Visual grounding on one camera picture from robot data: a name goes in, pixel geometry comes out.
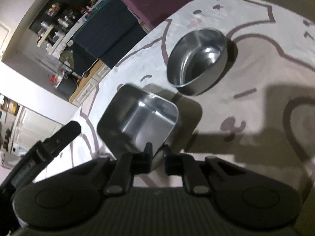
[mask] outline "white tablecloth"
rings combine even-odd
[[[194,0],[140,41],[76,112],[82,133],[39,176],[52,176],[110,153],[96,127],[122,84],[172,99],[166,64],[186,33],[213,27],[234,44],[221,80],[196,97],[177,95],[184,128],[173,147],[203,160],[212,154],[291,185],[302,195],[315,180],[315,24],[261,0]],[[136,186],[180,186],[161,167]]]

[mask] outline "wall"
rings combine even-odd
[[[3,62],[0,62],[0,93],[61,124],[66,124],[78,109]]]
[[[16,116],[2,109],[1,111],[2,111],[2,116],[0,118],[0,123],[1,123],[0,142],[3,143],[4,138],[5,138],[5,133],[7,129],[10,129],[10,130],[12,129]]]
[[[17,51],[12,58],[4,63],[33,83],[67,101],[67,96],[63,92],[56,90],[50,82],[51,76],[55,75],[55,73],[39,66],[20,51]]]
[[[30,29],[26,29],[20,43],[18,50],[25,56],[29,57],[38,66],[46,69],[50,73],[55,73],[59,66],[59,61],[52,55],[49,55],[45,45],[37,47],[37,34]]]
[[[17,49],[24,31],[48,0],[0,0],[0,24],[9,30],[1,47],[3,57]]]
[[[49,72],[38,69],[30,58],[17,52],[25,30],[47,1],[0,0],[0,25],[8,30],[1,35],[5,39],[0,49],[0,93],[49,119],[66,124],[77,107],[50,93],[48,90],[53,93],[55,90],[48,85]]]

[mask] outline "white cabinet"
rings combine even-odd
[[[101,65],[101,67],[95,72],[92,78],[100,82],[109,73],[110,70],[111,69],[103,63],[103,65]]]
[[[23,107],[17,127],[37,133],[40,136],[51,136],[61,128],[61,124]]]
[[[95,86],[98,84],[98,82],[91,78],[86,85],[82,88],[82,90],[79,92],[79,94],[75,97],[72,104],[75,106],[80,106],[83,101],[88,97],[88,95],[92,92],[92,90],[95,88]]]
[[[17,128],[14,132],[13,143],[27,149],[31,148],[39,140],[43,141],[45,140],[45,137],[21,128]]]
[[[37,141],[51,137],[61,127],[61,124],[21,106],[13,125],[9,148],[16,143],[29,149]]]

